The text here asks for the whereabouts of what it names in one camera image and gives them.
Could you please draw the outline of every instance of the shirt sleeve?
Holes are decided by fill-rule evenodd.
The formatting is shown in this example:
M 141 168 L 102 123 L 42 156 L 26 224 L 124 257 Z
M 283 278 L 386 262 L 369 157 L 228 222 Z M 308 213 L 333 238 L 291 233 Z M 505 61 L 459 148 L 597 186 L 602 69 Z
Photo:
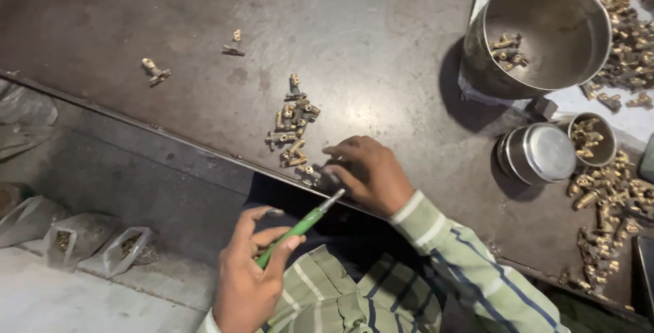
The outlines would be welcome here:
M 202 320 L 197 333 L 222 333 L 216 325 L 216 320 L 213 320 L 213 307 L 209 309 L 207 316 Z
M 518 271 L 496 263 L 472 229 L 448 219 L 420 191 L 388 219 L 453 286 L 489 332 L 560 332 L 559 310 Z

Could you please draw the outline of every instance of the dark trousers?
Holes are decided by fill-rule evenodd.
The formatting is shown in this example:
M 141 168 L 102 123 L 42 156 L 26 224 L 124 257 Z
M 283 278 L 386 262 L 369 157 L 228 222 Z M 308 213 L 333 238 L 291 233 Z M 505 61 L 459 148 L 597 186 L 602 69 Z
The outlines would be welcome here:
M 324 198 L 266 175 L 255 173 L 243 210 L 270 205 L 282 209 L 282 217 L 268 216 L 257 222 L 255 232 L 278 226 L 295 226 Z M 383 253 L 421 273 L 421 258 L 409 242 L 385 220 L 335 204 L 307 233 L 307 241 L 291 255 L 287 267 L 320 245 L 343 265 L 355 282 L 363 278 Z

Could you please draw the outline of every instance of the screwdriver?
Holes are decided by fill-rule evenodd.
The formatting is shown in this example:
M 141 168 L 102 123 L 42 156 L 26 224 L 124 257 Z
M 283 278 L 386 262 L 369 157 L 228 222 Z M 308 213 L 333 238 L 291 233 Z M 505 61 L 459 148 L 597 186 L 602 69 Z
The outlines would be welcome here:
M 340 189 L 338 190 L 334 195 L 332 195 L 329 199 L 323 201 L 322 204 L 319 206 L 315 207 L 311 212 L 309 212 L 307 215 L 302 218 L 298 222 L 298 224 L 295 225 L 295 227 L 291 228 L 288 232 L 286 232 L 282 238 L 280 238 L 276 243 L 268 246 L 268 249 L 266 252 L 264 252 L 261 256 L 255 260 L 256 264 L 261 267 L 261 269 L 266 269 L 266 265 L 268 265 L 268 262 L 270 261 L 270 256 L 273 253 L 273 250 L 277 245 L 283 242 L 283 240 L 291 237 L 291 236 L 302 236 L 305 234 L 309 228 L 313 227 L 313 225 L 319 221 L 323 215 L 331 208 L 331 206 L 339 200 L 341 196 L 345 194 L 345 189 Z

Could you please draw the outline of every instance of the person's left hand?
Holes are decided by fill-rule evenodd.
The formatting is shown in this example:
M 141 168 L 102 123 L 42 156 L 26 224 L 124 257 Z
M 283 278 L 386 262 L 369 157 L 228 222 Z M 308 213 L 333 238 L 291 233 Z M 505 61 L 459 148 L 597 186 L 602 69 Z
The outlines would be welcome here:
M 272 207 L 241 213 L 232 240 L 220 252 L 220 281 L 213 318 L 222 333 L 254 333 L 273 316 L 284 290 L 284 269 L 290 254 L 305 236 L 291 236 L 273 250 L 265 270 L 254 257 L 281 238 L 290 227 L 268 228 L 254 234 L 255 222 L 266 214 L 279 214 Z

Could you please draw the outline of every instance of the steel lid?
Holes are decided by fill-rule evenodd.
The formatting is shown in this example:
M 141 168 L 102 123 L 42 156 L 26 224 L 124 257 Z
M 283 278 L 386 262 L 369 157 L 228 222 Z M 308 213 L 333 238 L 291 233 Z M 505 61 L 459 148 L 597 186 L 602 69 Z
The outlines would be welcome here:
M 525 154 L 538 176 L 549 182 L 569 178 L 577 163 L 577 152 L 568 135 L 548 123 L 536 123 L 527 129 Z

